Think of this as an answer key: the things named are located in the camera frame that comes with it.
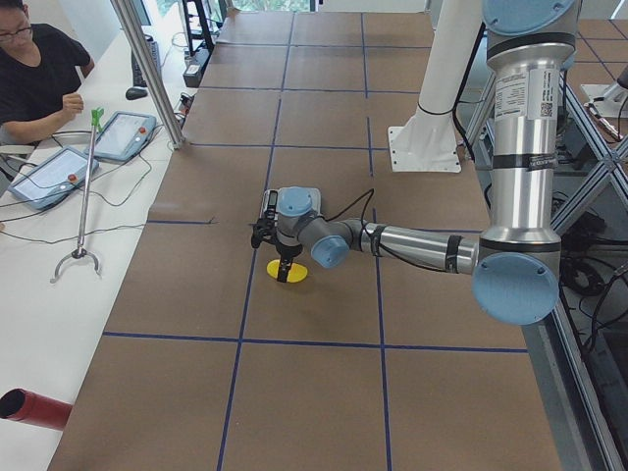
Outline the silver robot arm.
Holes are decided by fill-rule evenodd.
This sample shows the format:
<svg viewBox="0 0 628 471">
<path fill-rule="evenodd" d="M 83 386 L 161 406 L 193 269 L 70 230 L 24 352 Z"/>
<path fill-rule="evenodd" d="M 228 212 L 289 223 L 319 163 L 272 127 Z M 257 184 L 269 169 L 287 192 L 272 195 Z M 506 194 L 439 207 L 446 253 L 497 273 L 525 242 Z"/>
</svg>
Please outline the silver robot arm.
<svg viewBox="0 0 628 471">
<path fill-rule="evenodd" d="M 414 115 L 389 130 L 392 168 L 444 183 L 410 192 L 421 215 L 446 219 L 422 231 L 363 218 L 333 221 L 316 193 L 287 187 L 273 193 L 258 225 L 281 254 L 285 279 L 292 259 L 308 251 L 332 268 L 350 250 L 392 257 L 426 270 L 467 274 L 479 306 L 513 325 L 544 319 L 559 298 L 561 240 L 550 225 L 559 78 L 575 51 L 577 1 L 446 1 L 438 20 Z M 477 48 L 485 45 L 494 112 L 493 203 L 488 227 L 465 237 L 466 209 L 453 188 L 460 169 L 455 106 Z"/>
</svg>

